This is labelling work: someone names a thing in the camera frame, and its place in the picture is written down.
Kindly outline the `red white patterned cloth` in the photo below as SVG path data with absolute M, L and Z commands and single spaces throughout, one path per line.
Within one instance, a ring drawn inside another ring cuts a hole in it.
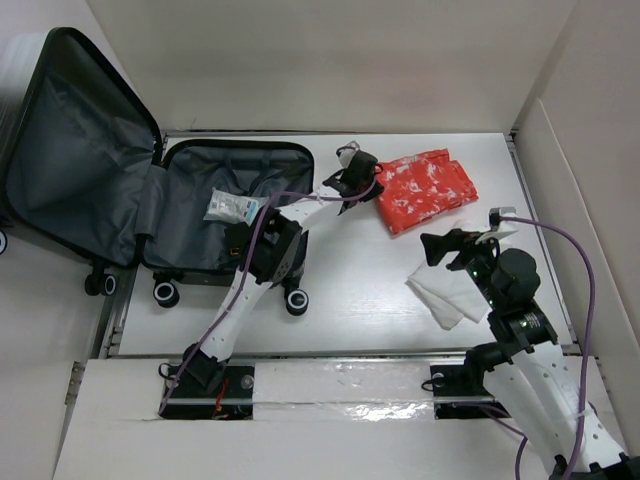
M 476 186 L 448 149 L 429 150 L 381 164 L 384 191 L 378 211 L 393 236 L 479 198 Z

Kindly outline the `clear plastic packet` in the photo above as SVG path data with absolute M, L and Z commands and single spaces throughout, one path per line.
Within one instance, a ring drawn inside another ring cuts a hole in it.
M 268 197 L 234 195 L 213 188 L 203 219 L 251 225 L 268 200 Z

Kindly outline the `black suitcase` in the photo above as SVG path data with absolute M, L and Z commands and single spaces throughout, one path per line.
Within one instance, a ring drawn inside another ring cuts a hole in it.
M 203 219 L 212 189 L 308 193 L 314 159 L 264 140 L 184 140 L 160 127 L 81 31 L 15 36 L 1 58 L 1 212 L 92 267 L 90 296 L 110 296 L 117 268 L 148 268 L 163 308 L 178 284 L 227 286 L 240 254 L 226 222 Z

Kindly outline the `black square compact case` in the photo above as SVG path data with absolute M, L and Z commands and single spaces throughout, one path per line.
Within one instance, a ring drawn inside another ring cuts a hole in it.
M 246 223 L 232 224 L 225 229 L 224 236 L 229 250 L 232 245 L 237 245 L 241 252 L 250 241 L 251 227 Z

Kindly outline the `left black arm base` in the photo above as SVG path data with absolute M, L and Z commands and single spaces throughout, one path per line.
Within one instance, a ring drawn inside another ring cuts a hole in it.
M 178 370 L 178 365 L 169 363 L 162 363 L 158 368 L 165 382 L 159 407 L 161 418 L 214 421 L 253 418 L 254 365 L 227 366 L 222 376 L 216 378 L 213 389 L 201 386 L 191 375 L 184 373 L 163 406 Z

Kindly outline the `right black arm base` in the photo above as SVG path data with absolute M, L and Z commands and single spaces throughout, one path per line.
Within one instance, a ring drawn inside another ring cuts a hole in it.
M 507 409 L 473 380 L 465 367 L 432 365 L 430 377 L 421 384 L 434 402 L 436 420 L 509 419 Z

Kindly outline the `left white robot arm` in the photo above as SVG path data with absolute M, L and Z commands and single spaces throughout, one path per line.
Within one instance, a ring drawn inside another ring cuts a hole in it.
M 183 355 L 179 373 L 188 374 L 188 384 L 199 395 L 212 396 L 222 387 L 223 371 L 243 322 L 264 293 L 292 269 L 302 236 L 384 191 L 377 180 L 382 168 L 376 157 L 351 147 L 339 149 L 338 157 L 341 169 L 315 191 L 277 192 L 259 210 L 213 323 Z

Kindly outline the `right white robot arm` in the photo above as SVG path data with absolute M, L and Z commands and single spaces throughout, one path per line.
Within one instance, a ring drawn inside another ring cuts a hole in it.
M 500 247 L 492 232 L 425 233 L 426 262 L 452 254 L 450 271 L 466 272 L 490 312 L 491 343 L 467 351 L 462 381 L 501 404 L 551 479 L 636 479 L 639 460 L 608 433 L 585 399 L 584 383 L 567 366 L 557 334 L 534 296 L 535 259 Z

